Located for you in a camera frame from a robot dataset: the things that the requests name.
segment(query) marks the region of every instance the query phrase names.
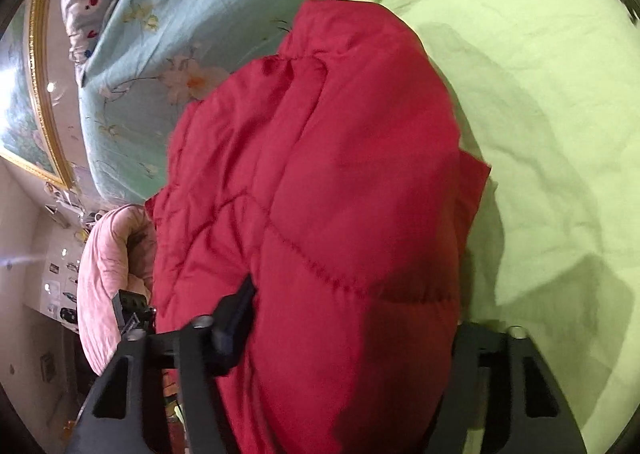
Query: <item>green bed sheet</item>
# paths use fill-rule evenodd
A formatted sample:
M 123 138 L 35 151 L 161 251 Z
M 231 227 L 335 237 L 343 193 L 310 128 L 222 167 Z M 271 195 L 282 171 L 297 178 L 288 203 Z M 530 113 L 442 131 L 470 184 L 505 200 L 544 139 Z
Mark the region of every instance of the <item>green bed sheet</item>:
M 590 453 L 640 402 L 640 36 L 619 0 L 369 0 L 420 37 L 493 168 L 467 316 L 519 324 Z

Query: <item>metal bolt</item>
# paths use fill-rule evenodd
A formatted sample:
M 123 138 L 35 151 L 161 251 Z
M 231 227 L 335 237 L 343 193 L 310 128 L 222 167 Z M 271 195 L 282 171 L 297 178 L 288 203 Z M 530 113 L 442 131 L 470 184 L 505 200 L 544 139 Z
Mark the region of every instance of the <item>metal bolt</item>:
M 129 342 L 133 342 L 136 340 L 143 339 L 146 336 L 146 331 L 144 329 L 132 329 L 129 333 L 127 333 L 127 340 Z
M 529 332 L 522 326 L 511 326 L 507 329 L 507 333 L 515 339 L 525 339 L 529 336 Z
M 211 315 L 200 315 L 191 321 L 191 325 L 197 329 L 208 328 L 212 324 L 213 317 Z

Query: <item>wall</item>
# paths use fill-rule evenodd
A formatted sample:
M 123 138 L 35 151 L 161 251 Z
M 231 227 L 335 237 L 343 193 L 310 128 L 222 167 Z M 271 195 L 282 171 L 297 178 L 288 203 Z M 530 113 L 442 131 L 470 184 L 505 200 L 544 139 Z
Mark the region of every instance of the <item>wall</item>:
M 0 161 L 0 384 L 46 452 L 62 452 L 62 422 L 73 407 L 67 394 L 64 333 L 59 323 L 23 304 L 39 208 Z M 40 357 L 51 352 L 56 376 L 46 383 Z

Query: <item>red fabric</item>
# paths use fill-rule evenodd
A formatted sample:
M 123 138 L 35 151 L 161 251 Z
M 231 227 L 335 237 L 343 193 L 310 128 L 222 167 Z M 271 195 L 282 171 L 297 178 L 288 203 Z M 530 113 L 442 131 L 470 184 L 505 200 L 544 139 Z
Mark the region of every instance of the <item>red fabric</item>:
M 488 174 L 458 138 L 420 41 L 369 3 L 305 2 L 278 55 L 187 108 L 147 204 L 158 329 L 253 274 L 254 331 L 219 381 L 243 453 L 400 452 L 424 433 Z

